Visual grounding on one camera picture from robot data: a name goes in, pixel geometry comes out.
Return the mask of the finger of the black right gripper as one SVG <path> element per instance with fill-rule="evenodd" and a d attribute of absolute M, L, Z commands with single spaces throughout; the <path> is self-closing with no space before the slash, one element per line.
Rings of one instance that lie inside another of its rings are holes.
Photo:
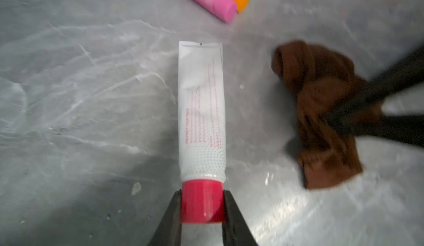
<path fill-rule="evenodd" d="M 424 146 L 424 116 L 383 116 L 377 122 L 352 122 L 347 119 L 331 119 L 331 127 L 342 135 L 373 136 L 417 147 Z"/>
<path fill-rule="evenodd" d="M 424 81 L 424 46 L 389 67 L 382 75 L 358 89 L 355 94 L 338 104 L 326 117 L 328 122 L 346 118 L 374 103 Z"/>

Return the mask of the white tube red cap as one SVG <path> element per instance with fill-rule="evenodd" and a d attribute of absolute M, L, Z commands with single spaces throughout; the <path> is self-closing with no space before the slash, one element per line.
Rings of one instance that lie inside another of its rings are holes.
<path fill-rule="evenodd" d="M 220 43 L 179 43 L 177 106 L 181 222 L 224 222 L 226 117 Z"/>

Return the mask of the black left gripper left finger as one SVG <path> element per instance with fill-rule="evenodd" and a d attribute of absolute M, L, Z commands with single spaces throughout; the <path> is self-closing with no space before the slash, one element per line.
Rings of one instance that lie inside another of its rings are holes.
<path fill-rule="evenodd" d="M 164 213 L 148 246 L 180 246 L 182 237 L 181 224 L 182 192 L 176 191 Z"/>

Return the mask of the brown cloth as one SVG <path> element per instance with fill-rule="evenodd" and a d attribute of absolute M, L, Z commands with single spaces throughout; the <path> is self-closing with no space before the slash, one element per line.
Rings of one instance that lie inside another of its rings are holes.
<path fill-rule="evenodd" d="M 324 117 L 367 82 L 354 72 L 353 61 L 321 45 L 292 41 L 276 48 L 273 72 L 296 98 L 297 155 L 309 190 L 337 186 L 362 173 L 353 136 L 332 129 Z"/>

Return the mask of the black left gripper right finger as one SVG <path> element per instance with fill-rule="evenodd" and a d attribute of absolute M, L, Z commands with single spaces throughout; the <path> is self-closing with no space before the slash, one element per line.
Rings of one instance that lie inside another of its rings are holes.
<path fill-rule="evenodd" d="M 258 246 L 230 191 L 224 190 L 224 246 Z"/>

